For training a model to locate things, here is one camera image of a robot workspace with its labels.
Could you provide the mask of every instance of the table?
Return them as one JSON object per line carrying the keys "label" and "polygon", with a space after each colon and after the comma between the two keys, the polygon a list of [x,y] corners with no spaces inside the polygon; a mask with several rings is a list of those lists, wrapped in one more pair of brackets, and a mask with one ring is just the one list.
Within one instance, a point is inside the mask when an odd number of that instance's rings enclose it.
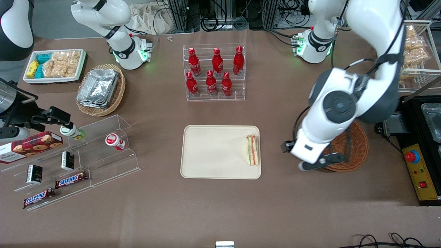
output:
{"label": "table", "polygon": [[[183,45],[236,42],[247,46],[247,99],[187,102]],[[90,56],[87,71],[115,64],[102,38],[38,39],[35,45],[35,50],[76,48]],[[336,66],[372,56],[372,48],[352,32],[339,35]],[[123,70],[127,88],[114,112],[132,125],[127,134],[141,171],[36,212],[21,209],[23,198],[13,191],[13,177],[0,174],[2,247],[194,248],[233,240],[239,248],[329,248],[357,244],[358,234],[388,242],[389,232],[441,246],[440,208],[416,207],[402,155],[372,125],[363,125],[369,156],[354,172],[301,172],[299,159],[281,153],[280,144],[290,139],[317,76],[330,68],[329,60],[308,64],[263,31],[179,34],[173,35],[173,43],[161,36],[151,63]],[[351,69],[363,72],[370,66],[365,62]],[[19,82],[19,87],[38,94],[41,108],[54,105],[69,112],[79,127],[100,119],[78,110],[78,84]],[[183,130],[190,124],[257,126],[262,176],[181,177]]]}

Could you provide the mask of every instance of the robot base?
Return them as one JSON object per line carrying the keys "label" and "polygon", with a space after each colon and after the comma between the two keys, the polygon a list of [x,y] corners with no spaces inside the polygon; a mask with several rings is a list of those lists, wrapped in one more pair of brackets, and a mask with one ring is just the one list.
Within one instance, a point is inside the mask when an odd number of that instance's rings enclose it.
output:
{"label": "robot base", "polygon": [[312,30],[309,29],[291,38],[291,43],[297,45],[297,47],[293,47],[292,50],[295,56],[302,57],[306,62],[317,64],[324,61],[326,56],[330,54],[332,44],[327,48],[323,46],[324,50],[317,52],[309,41],[309,34],[311,32]]}
{"label": "robot base", "polygon": [[145,39],[140,39],[136,36],[133,36],[132,39],[135,41],[135,49],[126,59],[121,59],[115,54],[115,52],[113,53],[116,61],[126,70],[137,69],[143,63],[150,61],[151,56],[151,48],[148,48]]}

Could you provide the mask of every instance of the snickers logo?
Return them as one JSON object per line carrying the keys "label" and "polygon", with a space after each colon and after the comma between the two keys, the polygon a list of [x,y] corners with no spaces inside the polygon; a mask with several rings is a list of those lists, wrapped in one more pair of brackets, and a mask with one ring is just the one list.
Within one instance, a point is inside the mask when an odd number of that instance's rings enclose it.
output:
{"label": "snickers logo", "polygon": [[74,181],[78,180],[78,176],[79,175],[77,174],[75,176],[71,176],[71,177],[68,177],[66,179],[61,180],[60,183],[58,184],[58,187],[60,187],[62,185],[66,185],[66,184],[68,184],[70,182],[74,182]]}
{"label": "snickers logo", "polygon": [[42,198],[45,198],[45,197],[46,197],[46,194],[47,194],[47,191],[41,192],[41,193],[38,194],[38,195],[34,195],[34,196],[32,196],[31,198],[26,199],[26,203],[25,203],[25,204],[28,205],[28,204],[31,204],[31,203],[37,201],[37,200],[40,200],[40,199],[42,199]]}

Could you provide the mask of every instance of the red button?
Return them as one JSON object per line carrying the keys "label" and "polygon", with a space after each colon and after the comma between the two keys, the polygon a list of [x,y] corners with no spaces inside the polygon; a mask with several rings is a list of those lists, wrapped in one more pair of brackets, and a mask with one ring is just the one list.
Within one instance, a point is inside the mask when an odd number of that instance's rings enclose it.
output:
{"label": "red button", "polygon": [[419,183],[419,187],[420,188],[427,188],[427,184],[426,184],[426,182],[424,181],[424,182],[420,182]]}
{"label": "red button", "polygon": [[416,159],[415,154],[411,151],[407,152],[404,157],[406,158],[406,161],[408,161],[408,162],[413,162]]}

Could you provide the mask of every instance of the cookie box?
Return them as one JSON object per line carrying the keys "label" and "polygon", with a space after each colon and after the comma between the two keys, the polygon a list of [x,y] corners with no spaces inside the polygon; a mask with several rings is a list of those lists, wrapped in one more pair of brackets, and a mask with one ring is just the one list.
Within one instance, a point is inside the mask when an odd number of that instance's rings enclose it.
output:
{"label": "cookie box", "polygon": [[9,164],[37,153],[61,147],[63,138],[49,131],[0,146],[0,163]]}
{"label": "cookie box", "polygon": [[[28,64],[26,66],[25,72],[28,70],[29,66],[31,65],[32,61],[37,58],[40,54],[52,54],[53,52],[67,52],[71,49],[65,49],[65,50],[46,50],[46,51],[34,51],[31,53]],[[42,79],[31,79],[26,76],[26,73],[23,74],[23,81],[25,81],[28,84],[55,84],[55,83],[67,83],[77,81],[83,70],[83,65],[86,60],[86,52],[83,49],[72,49],[72,50],[78,50],[81,51],[81,55],[78,61],[78,66],[75,72],[75,76],[73,77],[61,77],[61,78],[42,78]]]}

